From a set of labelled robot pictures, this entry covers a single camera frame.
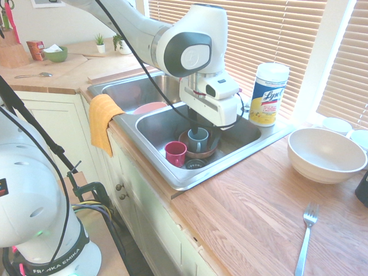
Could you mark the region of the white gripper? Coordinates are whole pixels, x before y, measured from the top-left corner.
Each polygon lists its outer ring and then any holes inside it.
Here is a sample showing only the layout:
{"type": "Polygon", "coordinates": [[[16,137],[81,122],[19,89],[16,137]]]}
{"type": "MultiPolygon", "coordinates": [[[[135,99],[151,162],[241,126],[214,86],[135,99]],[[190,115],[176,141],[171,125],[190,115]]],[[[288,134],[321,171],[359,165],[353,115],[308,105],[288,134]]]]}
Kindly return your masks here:
{"type": "Polygon", "coordinates": [[[211,132],[210,146],[217,147],[221,137],[220,128],[229,128],[237,119],[238,100],[234,96],[226,99],[213,99],[207,95],[199,96],[185,82],[186,80],[181,80],[179,83],[179,97],[188,106],[190,130],[194,135],[198,133],[197,115],[200,114],[216,126],[211,132]]]}

